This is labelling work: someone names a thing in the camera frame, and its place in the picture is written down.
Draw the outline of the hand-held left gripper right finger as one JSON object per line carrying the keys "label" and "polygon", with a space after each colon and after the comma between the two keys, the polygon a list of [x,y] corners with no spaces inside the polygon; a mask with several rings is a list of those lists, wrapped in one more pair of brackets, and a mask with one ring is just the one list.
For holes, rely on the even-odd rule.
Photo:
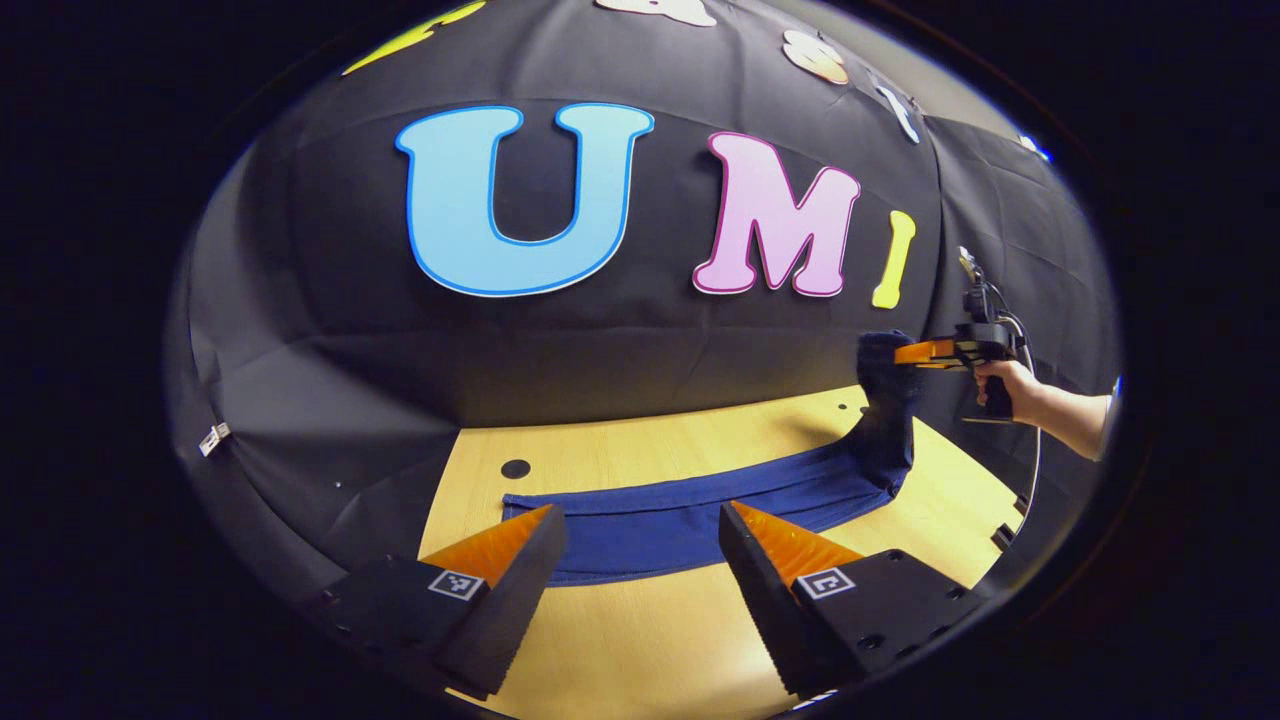
{"label": "hand-held left gripper right finger", "polygon": [[987,600],[902,550],[861,555],[736,500],[719,507],[718,541],[783,688],[800,700],[899,666]]}

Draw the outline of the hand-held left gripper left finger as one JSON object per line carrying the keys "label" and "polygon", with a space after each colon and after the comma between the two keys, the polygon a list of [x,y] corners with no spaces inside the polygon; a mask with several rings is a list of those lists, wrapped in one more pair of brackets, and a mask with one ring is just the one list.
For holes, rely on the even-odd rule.
{"label": "hand-held left gripper left finger", "polygon": [[420,559],[387,555],[312,593],[305,616],[416,691],[499,692],[567,544],[548,503]]}

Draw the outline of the blue jeans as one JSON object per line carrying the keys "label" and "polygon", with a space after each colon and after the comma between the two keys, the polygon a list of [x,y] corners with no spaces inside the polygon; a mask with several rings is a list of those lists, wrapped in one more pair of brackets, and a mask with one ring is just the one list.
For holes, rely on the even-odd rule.
{"label": "blue jeans", "polygon": [[634,582],[719,564],[721,507],[732,501],[812,532],[861,518],[890,503],[913,469],[922,373],[893,360],[911,342],[901,331],[859,337],[856,373],[867,407],[827,445],[645,486],[506,495],[502,516],[509,520],[545,505],[563,512],[567,546],[552,573],[553,587]]}

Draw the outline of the black backdrop cloth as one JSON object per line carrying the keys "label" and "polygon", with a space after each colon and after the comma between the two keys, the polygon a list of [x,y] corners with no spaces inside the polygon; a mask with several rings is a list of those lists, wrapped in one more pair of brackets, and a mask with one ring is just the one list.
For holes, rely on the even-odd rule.
{"label": "black backdrop cloth", "polygon": [[[1037,374],[1123,366],[1094,227],[1005,135],[905,106],[768,0],[476,0],[320,81],[210,197],[163,334],[178,454],[278,593],[420,536],[463,428],[850,386],[858,338],[961,316],[961,246]],[[196,441],[230,429],[205,469]]]}

